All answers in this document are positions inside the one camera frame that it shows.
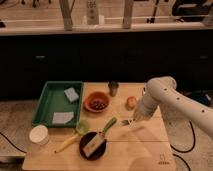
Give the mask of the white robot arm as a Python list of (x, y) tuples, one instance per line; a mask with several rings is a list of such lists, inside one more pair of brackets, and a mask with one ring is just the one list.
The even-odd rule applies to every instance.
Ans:
[(145, 94), (136, 105), (134, 121), (149, 120), (157, 106), (164, 103), (179, 110), (213, 139), (213, 109), (180, 94), (176, 90), (177, 83), (173, 77), (152, 78), (145, 88)]

